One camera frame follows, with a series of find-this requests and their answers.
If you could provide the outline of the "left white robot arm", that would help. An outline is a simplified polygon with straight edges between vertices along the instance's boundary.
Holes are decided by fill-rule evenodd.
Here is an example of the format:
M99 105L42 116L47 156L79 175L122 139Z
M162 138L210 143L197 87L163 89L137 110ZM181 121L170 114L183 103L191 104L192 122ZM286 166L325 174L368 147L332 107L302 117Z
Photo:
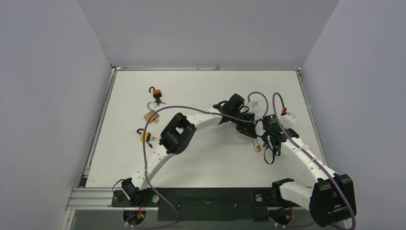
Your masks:
M151 179L170 158L184 152L194 134L201 129L230 121L239 133L256 138L255 114L242 112L243 104L244 99L233 94L228 101L214 104L208 110L196 109L192 115L176 113L161 132L158 147L150 156L143 153L144 168L122 181L124 200L131 206L139 205L143 199L142 191L150 186Z

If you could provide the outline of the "small brass padlock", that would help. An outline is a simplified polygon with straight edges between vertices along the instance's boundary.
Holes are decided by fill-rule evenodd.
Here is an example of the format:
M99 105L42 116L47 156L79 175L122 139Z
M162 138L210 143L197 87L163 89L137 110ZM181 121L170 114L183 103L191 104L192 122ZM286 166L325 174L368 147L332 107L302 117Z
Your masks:
M252 138L252 143L255 152L261 152L262 148L257 138Z

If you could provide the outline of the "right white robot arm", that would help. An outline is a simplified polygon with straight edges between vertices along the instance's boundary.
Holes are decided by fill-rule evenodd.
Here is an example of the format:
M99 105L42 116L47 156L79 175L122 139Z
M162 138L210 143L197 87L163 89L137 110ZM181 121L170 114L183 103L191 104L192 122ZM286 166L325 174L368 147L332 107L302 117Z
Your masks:
M290 113L280 118L263 117L263 141L273 155L288 159L310 185L300 185L291 178L273 182L271 201L277 205L289 201L305 208L320 227L353 220L357 212L353 180L327 167L293 129L282 130L284 124L291 125L294 120L295 116Z

